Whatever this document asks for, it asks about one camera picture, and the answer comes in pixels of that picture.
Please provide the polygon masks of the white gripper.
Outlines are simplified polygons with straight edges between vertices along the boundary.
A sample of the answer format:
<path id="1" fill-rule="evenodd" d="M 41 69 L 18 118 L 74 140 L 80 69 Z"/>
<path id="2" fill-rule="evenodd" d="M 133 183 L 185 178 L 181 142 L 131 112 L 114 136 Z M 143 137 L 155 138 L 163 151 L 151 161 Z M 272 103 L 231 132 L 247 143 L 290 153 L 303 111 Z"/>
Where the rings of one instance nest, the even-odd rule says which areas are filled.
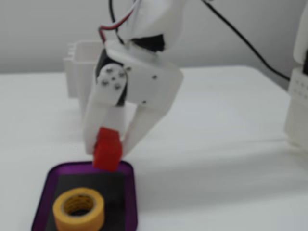
<path id="1" fill-rule="evenodd" d="M 127 156 L 168 113 L 183 73 L 158 54 L 135 45 L 108 41 L 103 50 L 110 63 L 94 78 L 83 120 L 87 154 L 93 154 L 100 128 L 115 130 Z M 118 106 L 120 99 L 125 102 Z"/>

